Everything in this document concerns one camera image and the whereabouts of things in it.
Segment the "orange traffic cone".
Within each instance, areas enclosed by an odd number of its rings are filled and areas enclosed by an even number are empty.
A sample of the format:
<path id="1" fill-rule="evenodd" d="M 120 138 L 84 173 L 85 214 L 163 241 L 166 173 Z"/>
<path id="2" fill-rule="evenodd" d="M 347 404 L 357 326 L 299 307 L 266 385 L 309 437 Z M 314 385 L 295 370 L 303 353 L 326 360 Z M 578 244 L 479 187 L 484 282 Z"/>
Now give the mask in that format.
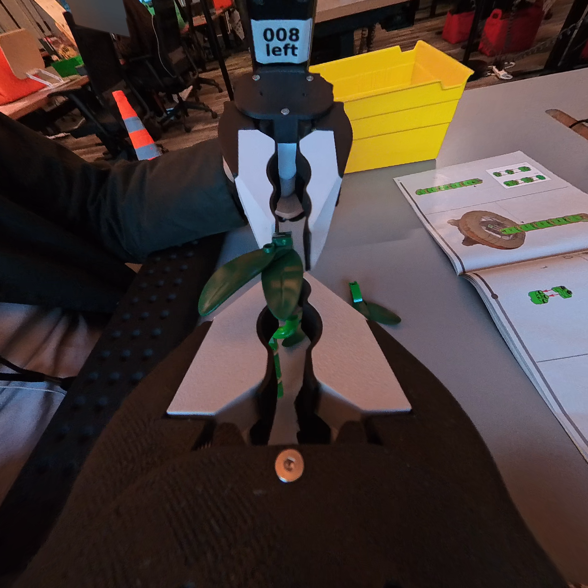
<path id="1" fill-rule="evenodd" d="M 125 93 L 120 90 L 114 91 L 112 96 L 123 119 L 137 159 L 152 160 L 161 156 L 161 150 L 154 143 L 140 117 L 130 105 Z"/>

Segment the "grey work table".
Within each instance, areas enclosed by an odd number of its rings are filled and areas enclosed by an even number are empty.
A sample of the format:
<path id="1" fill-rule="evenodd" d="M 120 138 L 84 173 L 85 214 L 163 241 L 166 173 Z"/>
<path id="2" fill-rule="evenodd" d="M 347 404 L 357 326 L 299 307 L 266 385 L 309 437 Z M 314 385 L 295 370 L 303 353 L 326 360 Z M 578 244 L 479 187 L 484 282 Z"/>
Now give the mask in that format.
<path id="1" fill-rule="evenodd" d="M 315 24 L 386 8 L 405 1 L 317 1 Z"/>

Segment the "building instruction booklet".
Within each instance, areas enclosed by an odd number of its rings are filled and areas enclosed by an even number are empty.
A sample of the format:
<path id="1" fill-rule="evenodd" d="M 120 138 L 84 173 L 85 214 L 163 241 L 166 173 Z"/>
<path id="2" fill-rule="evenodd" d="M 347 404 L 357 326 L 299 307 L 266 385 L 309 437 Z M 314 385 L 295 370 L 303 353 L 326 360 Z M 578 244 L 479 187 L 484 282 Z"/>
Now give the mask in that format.
<path id="1" fill-rule="evenodd" d="M 394 181 L 587 459 L 587 194 L 521 151 Z"/>

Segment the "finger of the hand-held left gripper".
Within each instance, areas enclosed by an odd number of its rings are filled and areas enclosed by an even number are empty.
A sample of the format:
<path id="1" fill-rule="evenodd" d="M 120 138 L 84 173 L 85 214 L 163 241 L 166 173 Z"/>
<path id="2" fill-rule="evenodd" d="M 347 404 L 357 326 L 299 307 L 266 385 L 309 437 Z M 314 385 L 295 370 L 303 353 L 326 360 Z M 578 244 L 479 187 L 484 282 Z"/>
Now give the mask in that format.
<path id="1" fill-rule="evenodd" d="M 305 187 L 310 211 L 306 213 L 304 251 L 306 269 L 311 270 L 325 245 L 342 177 L 332 130 L 314 130 L 299 142 L 299 148 L 310 166 L 310 179 Z"/>
<path id="2" fill-rule="evenodd" d="M 271 209 L 276 195 L 268 165 L 276 155 L 275 141 L 260 130 L 238 131 L 238 174 L 236 187 L 244 212 L 259 247 L 270 243 L 276 229 Z"/>

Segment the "black office chair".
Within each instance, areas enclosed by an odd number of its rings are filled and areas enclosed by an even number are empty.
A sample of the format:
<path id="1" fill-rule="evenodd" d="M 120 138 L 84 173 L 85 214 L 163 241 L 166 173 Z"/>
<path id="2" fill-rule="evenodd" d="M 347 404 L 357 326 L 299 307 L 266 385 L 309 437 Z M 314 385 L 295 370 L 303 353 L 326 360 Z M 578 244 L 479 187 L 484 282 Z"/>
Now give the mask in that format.
<path id="1" fill-rule="evenodd" d="M 151 26 L 155 39 L 155 53 L 150 58 L 149 67 L 153 77 L 153 90 L 167 98 L 176 98 L 175 106 L 167 110 L 162 119 L 169 123 L 179 119 L 183 129 L 189 133 L 192 128 L 187 124 L 189 111 L 209 113 L 212 119 L 217 113 L 198 98 L 188 99 L 194 88 L 199 87 L 199 73 L 191 55 L 187 51 L 180 34 L 174 1 L 152 1 L 154 14 Z"/>

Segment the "black pole stand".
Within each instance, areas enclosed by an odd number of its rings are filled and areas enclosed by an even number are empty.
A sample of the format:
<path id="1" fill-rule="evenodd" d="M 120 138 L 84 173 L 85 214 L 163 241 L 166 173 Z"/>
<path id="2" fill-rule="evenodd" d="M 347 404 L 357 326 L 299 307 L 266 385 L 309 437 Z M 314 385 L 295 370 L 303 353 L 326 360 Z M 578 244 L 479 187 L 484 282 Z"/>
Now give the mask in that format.
<path id="1" fill-rule="evenodd" d="M 211 48 L 212 53 L 214 54 L 214 56 L 217 59 L 217 62 L 219 64 L 219 68 L 220 68 L 220 71 L 221 71 L 223 79 L 224 79 L 224 85 L 226 87 L 226 90 L 227 90 L 227 93 L 229 96 L 229 100 L 234 100 L 231 79 L 229 77 L 229 73 L 226 68 L 223 53 L 221 51 L 219 42 L 217 40 L 217 33 L 216 33 L 216 30 L 213 25 L 212 16 L 211 16 L 209 8 L 208 8 L 208 3 L 207 3 L 207 1 L 200 1 L 200 4 L 202 7 L 203 16 L 205 18 L 207 29 L 208 29 L 210 48 Z"/>

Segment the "red container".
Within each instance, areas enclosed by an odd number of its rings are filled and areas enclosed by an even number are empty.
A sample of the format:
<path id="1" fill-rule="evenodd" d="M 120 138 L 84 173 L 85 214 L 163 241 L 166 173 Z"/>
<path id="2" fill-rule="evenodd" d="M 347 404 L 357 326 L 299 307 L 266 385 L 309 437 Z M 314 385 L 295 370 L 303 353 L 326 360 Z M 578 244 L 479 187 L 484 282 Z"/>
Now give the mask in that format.
<path id="1" fill-rule="evenodd" d="M 513 13 L 496 8 L 481 34 L 478 51 L 486 56 L 518 53 L 531 48 L 543 20 L 543 8 L 531 5 Z"/>
<path id="2" fill-rule="evenodd" d="M 466 41 L 473 24 L 474 15 L 475 10 L 468 12 L 448 11 L 442 31 L 442 38 L 452 45 Z"/>

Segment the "grey desk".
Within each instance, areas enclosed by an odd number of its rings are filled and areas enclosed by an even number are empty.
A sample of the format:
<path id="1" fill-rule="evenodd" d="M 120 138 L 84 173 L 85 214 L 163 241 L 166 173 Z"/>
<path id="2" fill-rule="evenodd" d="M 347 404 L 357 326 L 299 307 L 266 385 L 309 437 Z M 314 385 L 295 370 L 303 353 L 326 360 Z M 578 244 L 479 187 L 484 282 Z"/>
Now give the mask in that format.
<path id="1" fill-rule="evenodd" d="M 546 111 L 587 118 L 587 69 L 466 87 L 434 161 L 346 175 L 313 275 L 393 310 L 390 332 L 461 404 L 513 502 L 566 580 L 587 582 L 587 463 L 458 277 L 394 177 L 523 151 L 587 192 L 587 141 Z"/>

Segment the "black studded mat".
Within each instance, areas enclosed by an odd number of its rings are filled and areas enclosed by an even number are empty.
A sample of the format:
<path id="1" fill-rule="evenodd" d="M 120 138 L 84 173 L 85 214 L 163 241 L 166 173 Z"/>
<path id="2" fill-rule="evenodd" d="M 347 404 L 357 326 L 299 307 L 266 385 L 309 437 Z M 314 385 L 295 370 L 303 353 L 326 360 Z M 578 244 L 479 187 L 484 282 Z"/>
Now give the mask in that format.
<path id="1" fill-rule="evenodd" d="M 151 254 L 136 274 L 1 504 L 1 576 L 26 567 L 122 401 L 195 329 L 225 236 Z"/>

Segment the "yellow plastic bin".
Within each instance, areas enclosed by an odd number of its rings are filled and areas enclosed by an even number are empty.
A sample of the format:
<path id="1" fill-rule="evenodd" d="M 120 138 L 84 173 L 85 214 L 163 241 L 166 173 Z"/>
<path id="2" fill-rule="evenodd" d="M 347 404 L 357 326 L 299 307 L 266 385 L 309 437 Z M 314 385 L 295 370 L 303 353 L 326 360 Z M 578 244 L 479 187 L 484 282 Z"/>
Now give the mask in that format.
<path id="1" fill-rule="evenodd" d="M 310 68 L 333 84 L 353 130 L 345 173 L 436 159 L 473 70 L 418 40 Z"/>

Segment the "person's light grey garment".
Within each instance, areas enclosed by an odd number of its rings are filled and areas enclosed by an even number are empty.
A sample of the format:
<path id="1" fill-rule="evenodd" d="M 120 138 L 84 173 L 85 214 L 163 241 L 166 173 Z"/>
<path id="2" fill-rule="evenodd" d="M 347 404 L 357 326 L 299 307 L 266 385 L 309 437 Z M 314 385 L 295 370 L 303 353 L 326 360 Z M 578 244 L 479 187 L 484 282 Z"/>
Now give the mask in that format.
<path id="1" fill-rule="evenodd" d="M 1 356 L 55 378 L 77 376 L 111 316 L 1 303 Z M 1 382 L 1 500 L 66 392 L 47 382 Z"/>

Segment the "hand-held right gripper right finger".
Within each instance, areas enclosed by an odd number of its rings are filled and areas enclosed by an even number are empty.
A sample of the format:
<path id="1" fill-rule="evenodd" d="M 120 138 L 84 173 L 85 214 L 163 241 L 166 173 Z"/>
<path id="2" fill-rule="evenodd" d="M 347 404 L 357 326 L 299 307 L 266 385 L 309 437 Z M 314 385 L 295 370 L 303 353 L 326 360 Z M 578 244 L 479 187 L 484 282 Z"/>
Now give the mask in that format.
<path id="1" fill-rule="evenodd" d="M 328 444 L 347 422 L 412 407 L 371 324 L 308 273 L 302 332 L 309 340 L 296 397 L 300 444 Z"/>

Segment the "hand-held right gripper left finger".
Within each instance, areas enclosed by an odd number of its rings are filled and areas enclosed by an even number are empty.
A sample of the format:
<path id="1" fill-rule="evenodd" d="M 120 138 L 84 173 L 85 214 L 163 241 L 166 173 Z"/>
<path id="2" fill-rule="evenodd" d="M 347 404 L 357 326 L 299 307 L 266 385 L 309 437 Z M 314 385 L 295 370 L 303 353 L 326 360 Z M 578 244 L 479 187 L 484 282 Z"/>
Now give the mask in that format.
<path id="1" fill-rule="evenodd" d="M 251 428 L 275 409 L 276 373 L 271 349 L 258 334 L 266 307 L 260 282 L 214 313 L 166 413 L 234 424 L 247 444 Z"/>

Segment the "person's left forearm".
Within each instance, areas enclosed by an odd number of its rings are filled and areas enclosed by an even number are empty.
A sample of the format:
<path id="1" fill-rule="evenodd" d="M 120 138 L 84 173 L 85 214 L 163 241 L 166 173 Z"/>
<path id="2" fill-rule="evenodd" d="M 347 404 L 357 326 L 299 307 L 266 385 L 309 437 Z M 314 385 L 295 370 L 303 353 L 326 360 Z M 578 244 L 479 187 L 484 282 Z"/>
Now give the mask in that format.
<path id="1" fill-rule="evenodd" d="M 2 317 L 111 314 L 127 263 L 245 224 L 216 139 L 99 165 L 1 115 Z"/>

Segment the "dark green leaf cluster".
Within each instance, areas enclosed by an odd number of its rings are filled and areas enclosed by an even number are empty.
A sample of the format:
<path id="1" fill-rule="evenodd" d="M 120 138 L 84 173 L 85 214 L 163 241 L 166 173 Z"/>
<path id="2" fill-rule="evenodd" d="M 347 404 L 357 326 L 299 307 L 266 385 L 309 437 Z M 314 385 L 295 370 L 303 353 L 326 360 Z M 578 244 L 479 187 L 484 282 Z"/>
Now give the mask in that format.
<path id="1" fill-rule="evenodd" d="M 302 292 L 303 264 L 293 248 L 291 232 L 274 233 L 270 243 L 217 269 L 202 290 L 199 314 L 208 316 L 259 275 L 266 305 L 274 317 L 285 321 L 294 316 Z"/>

